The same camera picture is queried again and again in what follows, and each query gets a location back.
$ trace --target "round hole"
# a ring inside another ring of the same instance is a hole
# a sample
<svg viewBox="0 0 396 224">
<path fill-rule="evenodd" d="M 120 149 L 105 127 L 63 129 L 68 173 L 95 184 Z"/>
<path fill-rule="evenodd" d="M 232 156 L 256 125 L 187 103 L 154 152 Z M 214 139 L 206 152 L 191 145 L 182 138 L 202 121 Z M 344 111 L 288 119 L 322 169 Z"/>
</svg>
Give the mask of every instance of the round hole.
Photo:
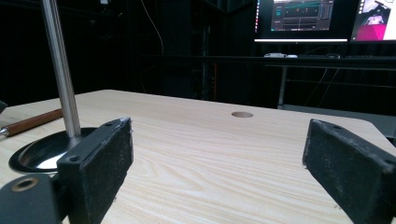
<svg viewBox="0 0 396 224">
<path fill-rule="evenodd" d="M 79 157 L 78 156 L 71 156 L 69 158 L 67 158 L 69 161 L 78 161 Z"/>
<path fill-rule="evenodd" d="M 242 119 L 253 117 L 253 114 L 248 112 L 241 112 L 241 111 L 233 112 L 232 115 L 236 118 L 242 118 Z"/>
<path fill-rule="evenodd" d="M 11 190 L 15 192 L 21 192 L 27 189 L 31 189 L 37 183 L 38 183 L 37 177 L 24 178 L 23 180 L 18 181 L 15 185 L 13 185 L 11 187 Z"/>
</svg>

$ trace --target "dark background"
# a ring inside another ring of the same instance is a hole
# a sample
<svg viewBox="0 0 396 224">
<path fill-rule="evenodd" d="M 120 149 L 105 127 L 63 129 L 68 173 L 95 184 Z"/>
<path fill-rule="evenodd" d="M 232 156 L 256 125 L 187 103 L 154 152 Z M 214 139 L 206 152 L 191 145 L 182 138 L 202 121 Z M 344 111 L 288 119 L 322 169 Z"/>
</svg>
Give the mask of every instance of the dark background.
<svg viewBox="0 0 396 224">
<path fill-rule="evenodd" d="M 75 93 L 113 89 L 276 108 L 280 68 L 158 63 L 142 55 L 396 55 L 394 44 L 255 44 L 255 1 L 143 2 L 146 10 L 140 0 L 112 0 L 107 7 L 58 0 Z M 19 105 L 58 97 L 38 1 L 0 0 L 0 20 L 0 100 Z M 293 68 L 285 103 L 395 116 L 395 96 L 395 72 Z"/>
</svg>

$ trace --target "desk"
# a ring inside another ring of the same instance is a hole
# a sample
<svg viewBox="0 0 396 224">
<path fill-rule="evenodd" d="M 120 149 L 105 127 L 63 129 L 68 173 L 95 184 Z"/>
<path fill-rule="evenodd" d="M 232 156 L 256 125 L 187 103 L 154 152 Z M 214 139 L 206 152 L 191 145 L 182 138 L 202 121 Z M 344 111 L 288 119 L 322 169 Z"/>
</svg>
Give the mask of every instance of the desk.
<svg viewBox="0 0 396 224">
<path fill-rule="evenodd" d="M 396 155 L 359 119 L 125 91 L 76 96 L 81 127 L 133 120 L 134 163 L 103 223 L 350 223 L 302 165 L 309 120 L 341 125 Z M 59 108 L 59 99 L 7 108 L 0 126 Z M 235 111 L 253 114 L 236 118 Z M 19 177 L 9 157 L 64 130 L 62 119 L 0 138 L 0 186 Z"/>
<path fill-rule="evenodd" d="M 353 69 L 353 70 L 379 70 L 379 71 L 396 71 L 395 58 L 389 57 L 385 59 L 376 58 L 265 58 L 265 57 L 233 57 L 233 56 L 154 56 L 144 55 L 144 60 L 153 60 L 157 62 L 200 62 L 200 63 L 260 63 L 265 66 L 275 66 L 282 68 L 279 97 L 277 108 L 294 111 L 303 111 L 309 113 L 322 113 L 326 115 L 342 115 L 354 119 L 365 119 L 372 122 L 382 134 L 388 138 L 393 138 L 393 144 L 396 146 L 396 118 L 394 116 L 375 115 L 367 113 L 353 113 L 341 110 L 331 110 L 322 108 L 310 108 L 306 106 L 285 105 L 284 95 L 286 89 L 286 80 L 288 68 L 333 68 L 333 69 Z M 206 90 L 206 81 L 202 81 L 202 89 Z"/>
</svg>

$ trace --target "black circular base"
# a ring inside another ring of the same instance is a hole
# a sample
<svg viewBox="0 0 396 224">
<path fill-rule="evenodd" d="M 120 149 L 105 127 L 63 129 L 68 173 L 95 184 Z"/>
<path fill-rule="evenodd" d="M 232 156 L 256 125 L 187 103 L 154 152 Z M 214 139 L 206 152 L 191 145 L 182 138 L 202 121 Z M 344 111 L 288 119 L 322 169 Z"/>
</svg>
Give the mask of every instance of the black circular base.
<svg viewBox="0 0 396 224">
<path fill-rule="evenodd" d="M 95 129 L 82 128 L 78 137 L 70 138 L 63 131 L 37 140 L 15 152 L 9 159 L 9 167 L 23 174 L 54 174 L 57 172 L 56 161 Z"/>
</svg>

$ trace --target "screw hole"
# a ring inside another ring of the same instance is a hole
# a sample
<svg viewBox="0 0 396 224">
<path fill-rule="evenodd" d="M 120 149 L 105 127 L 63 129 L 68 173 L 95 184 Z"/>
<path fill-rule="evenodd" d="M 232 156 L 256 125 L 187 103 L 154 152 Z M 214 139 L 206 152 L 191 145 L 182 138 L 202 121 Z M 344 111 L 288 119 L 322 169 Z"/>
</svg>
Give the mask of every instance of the screw hole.
<svg viewBox="0 0 396 224">
<path fill-rule="evenodd" d="M 38 178 L 37 177 L 29 177 L 25 178 L 21 181 L 18 181 L 15 185 L 11 187 L 12 191 L 15 192 L 21 192 L 25 191 L 27 189 L 31 189 L 38 183 Z"/>
<path fill-rule="evenodd" d="M 67 158 L 69 161 L 78 161 L 79 157 L 78 156 L 71 156 L 69 158 Z"/>
</svg>

